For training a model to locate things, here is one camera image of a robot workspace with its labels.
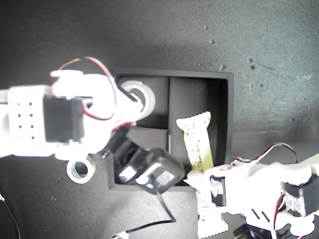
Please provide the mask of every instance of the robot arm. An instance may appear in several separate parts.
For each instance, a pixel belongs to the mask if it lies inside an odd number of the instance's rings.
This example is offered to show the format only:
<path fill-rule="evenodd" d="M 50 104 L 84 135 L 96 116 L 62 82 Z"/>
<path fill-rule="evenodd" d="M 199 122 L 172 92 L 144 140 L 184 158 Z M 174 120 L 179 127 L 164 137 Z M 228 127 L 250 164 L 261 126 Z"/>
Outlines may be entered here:
<path fill-rule="evenodd" d="M 319 214 L 318 165 L 319 154 L 290 165 L 235 160 L 206 170 L 201 194 L 216 213 L 242 214 L 247 224 L 271 231 L 273 238 L 286 224 L 300 237 L 314 230 Z"/>
<path fill-rule="evenodd" d="M 88 156 L 108 143 L 114 128 L 147 117 L 154 109 L 152 90 L 130 81 L 118 87 L 113 77 L 58 70 L 52 86 L 17 86 L 0 91 L 0 157 L 49 156 L 67 160 L 67 173 L 77 183 L 93 176 L 94 161 Z M 128 91 L 137 89 L 145 106 Z M 75 172 L 83 162 L 88 174 Z"/>

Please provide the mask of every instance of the black plastic part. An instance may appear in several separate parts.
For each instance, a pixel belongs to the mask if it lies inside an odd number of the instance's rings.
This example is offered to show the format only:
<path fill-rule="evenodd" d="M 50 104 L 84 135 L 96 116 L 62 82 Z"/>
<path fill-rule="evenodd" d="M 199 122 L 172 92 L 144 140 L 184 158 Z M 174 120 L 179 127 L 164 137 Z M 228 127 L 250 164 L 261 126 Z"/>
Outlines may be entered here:
<path fill-rule="evenodd" d="M 299 186 L 291 185 L 289 183 L 284 184 L 285 192 L 289 193 L 295 198 L 303 197 L 305 213 L 307 216 L 310 213 L 313 213 L 319 210 L 319 177 L 316 175 L 312 175 L 309 181 L 305 184 L 301 184 Z M 302 216 L 300 212 L 288 210 L 288 213 L 294 215 L 295 217 Z"/>
<path fill-rule="evenodd" d="M 226 189 L 225 189 L 225 177 L 215 177 L 213 175 L 210 176 L 211 180 L 218 181 L 222 184 L 223 187 L 223 194 L 217 194 L 214 197 L 213 193 L 211 192 L 211 201 L 216 204 L 217 206 L 223 207 L 226 206 Z"/>
<path fill-rule="evenodd" d="M 79 141 L 84 136 L 81 100 L 43 98 L 43 115 L 47 142 Z"/>
<path fill-rule="evenodd" d="M 100 152 L 104 158 L 115 163 L 115 181 L 117 183 L 137 185 L 143 190 L 156 194 L 167 191 L 179 182 L 184 174 L 181 162 L 161 148 L 144 149 L 126 137 L 130 126 L 119 128 L 106 147 Z M 142 174 L 149 180 L 143 185 L 137 184 Z"/>
<path fill-rule="evenodd" d="M 243 224 L 233 232 L 234 236 L 239 239 L 272 239 L 271 233 L 268 230 L 254 227 L 249 224 Z M 277 238 L 282 239 L 284 235 L 276 232 Z"/>
<path fill-rule="evenodd" d="M 118 85 L 128 80 L 138 80 L 154 91 L 156 105 L 153 113 L 139 120 L 137 127 L 130 132 L 130 137 L 134 138 L 135 142 L 139 142 L 139 145 L 146 148 L 162 147 L 184 165 L 185 174 L 187 174 L 191 166 L 176 119 L 210 111 L 211 122 L 207 130 L 214 165 L 231 161 L 233 74 L 115 68 L 113 75 Z M 120 185 L 115 182 L 114 162 L 109 161 L 108 164 L 110 189 L 137 189 L 134 186 Z M 193 189 L 181 180 L 170 190 Z"/>

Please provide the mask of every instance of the white robot bracket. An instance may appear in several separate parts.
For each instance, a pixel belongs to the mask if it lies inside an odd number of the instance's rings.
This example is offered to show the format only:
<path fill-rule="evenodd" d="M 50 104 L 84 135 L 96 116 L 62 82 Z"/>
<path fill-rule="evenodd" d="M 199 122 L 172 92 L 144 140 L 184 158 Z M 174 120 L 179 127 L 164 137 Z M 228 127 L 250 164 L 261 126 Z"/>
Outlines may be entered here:
<path fill-rule="evenodd" d="M 132 101 L 118 89 L 114 79 L 81 71 L 59 70 L 51 73 L 56 79 L 52 86 L 17 86 L 0 91 L 0 157 L 50 156 L 69 161 L 66 167 L 69 178 L 79 184 L 88 182 L 94 174 L 95 163 L 88 154 L 96 153 L 107 144 L 112 129 L 126 122 L 136 122 L 147 117 L 155 107 L 153 91 L 138 81 L 123 84 L 126 91 L 137 89 L 145 97 L 146 105 L 132 95 Z M 96 120 L 83 115 L 84 136 L 79 141 L 47 142 L 43 116 L 43 98 L 81 99 L 83 108 L 92 106 L 90 114 L 109 120 Z M 87 174 L 75 170 L 82 162 Z"/>

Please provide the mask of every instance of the mounting holes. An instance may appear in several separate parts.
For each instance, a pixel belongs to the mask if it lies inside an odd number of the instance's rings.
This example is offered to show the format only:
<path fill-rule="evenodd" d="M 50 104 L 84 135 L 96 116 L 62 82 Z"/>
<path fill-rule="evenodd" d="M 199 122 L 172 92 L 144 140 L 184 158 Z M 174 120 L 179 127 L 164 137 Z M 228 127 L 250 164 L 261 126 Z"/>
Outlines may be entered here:
<path fill-rule="evenodd" d="M 268 222 L 270 222 L 269 218 L 267 217 L 267 215 L 266 215 L 263 211 L 261 211 L 261 214 L 266 218 L 266 220 L 267 220 Z"/>
<path fill-rule="evenodd" d="M 254 209 L 251 209 L 251 211 L 255 214 L 255 216 L 257 217 L 257 219 L 260 219 L 260 217 L 258 216 L 258 214 L 255 212 Z"/>

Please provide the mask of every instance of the white ring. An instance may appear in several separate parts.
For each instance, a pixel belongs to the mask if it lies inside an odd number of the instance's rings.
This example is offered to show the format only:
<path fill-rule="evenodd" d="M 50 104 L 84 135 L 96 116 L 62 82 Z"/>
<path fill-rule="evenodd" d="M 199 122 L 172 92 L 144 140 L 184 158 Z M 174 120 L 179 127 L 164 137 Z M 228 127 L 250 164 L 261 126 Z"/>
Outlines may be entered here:
<path fill-rule="evenodd" d="M 80 175 L 76 169 L 75 169 L 75 164 L 77 162 L 81 162 L 84 163 L 84 165 L 86 166 L 88 172 L 87 174 L 84 175 Z M 93 176 L 95 172 L 95 162 L 94 160 L 87 156 L 86 159 L 82 159 L 82 160 L 70 160 L 67 165 L 66 165 L 66 173 L 69 176 L 69 178 L 78 184 L 84 184 L 87 183 Z"/>

